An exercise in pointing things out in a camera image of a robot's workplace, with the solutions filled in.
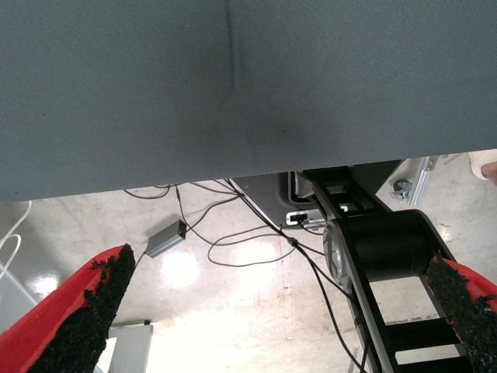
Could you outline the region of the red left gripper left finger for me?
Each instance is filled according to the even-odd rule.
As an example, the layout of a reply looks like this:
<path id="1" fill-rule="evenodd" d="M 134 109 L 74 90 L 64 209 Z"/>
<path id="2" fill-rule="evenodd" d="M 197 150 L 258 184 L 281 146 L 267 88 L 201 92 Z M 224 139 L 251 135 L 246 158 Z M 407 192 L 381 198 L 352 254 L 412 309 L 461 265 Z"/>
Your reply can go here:
<path id="1" fill-rule="evenodd" d="M 124 244 L 104 250 L 1 335 L 3 372 L 92 372 L 135 271 Z"/>

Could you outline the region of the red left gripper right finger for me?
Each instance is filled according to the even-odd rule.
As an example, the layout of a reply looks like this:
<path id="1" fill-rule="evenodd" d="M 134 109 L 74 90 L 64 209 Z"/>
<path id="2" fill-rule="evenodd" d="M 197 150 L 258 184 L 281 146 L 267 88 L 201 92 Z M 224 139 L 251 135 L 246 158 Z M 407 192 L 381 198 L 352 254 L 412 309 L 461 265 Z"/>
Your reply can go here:
<path id="1" fill-rule="evenodd" d="M 434 256 L 431 292 L 467 351 L 474 372 L 496 371 L 496 284 L 463 264 Z"/>

